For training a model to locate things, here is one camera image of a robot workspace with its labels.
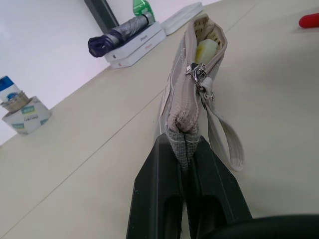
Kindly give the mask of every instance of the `table surface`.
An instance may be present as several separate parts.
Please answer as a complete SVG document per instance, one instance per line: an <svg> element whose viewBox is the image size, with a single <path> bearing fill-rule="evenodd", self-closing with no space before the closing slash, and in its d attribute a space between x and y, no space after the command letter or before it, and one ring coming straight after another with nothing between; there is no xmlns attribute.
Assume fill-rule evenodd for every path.
<svg viewBox="0 0 319 239"><path fill-rule="evenodd" d="M319 30L298 27L319 2L223 0L204 11L229 41L214 94L244 145L235 176L253 216L319 213ZM0 239L125 238L184 31L133 67L106 69L41 129L2 146ZM207 136L204 112L200 121Z"/></svg>

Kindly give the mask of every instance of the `wallet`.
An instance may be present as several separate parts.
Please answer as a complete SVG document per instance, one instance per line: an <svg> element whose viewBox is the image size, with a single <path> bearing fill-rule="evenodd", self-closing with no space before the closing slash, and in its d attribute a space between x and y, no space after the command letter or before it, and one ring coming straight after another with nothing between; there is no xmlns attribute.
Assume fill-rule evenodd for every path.
<svg viewBox="0 0 319 239"><path fill-rule="evenodd" d="M216 54L206 64L196 64L199 42L211 39L218 43ZM241 171L244 151L234 128L215 107L213 81L227 48L227 39L220 26L204 14L193 18L181 40L161 101L157 135L166 133L182 171L188 171L200 139L198 117L207 111L211 149L232 171ZM226 136L229 155L216 124Z"/></svg>

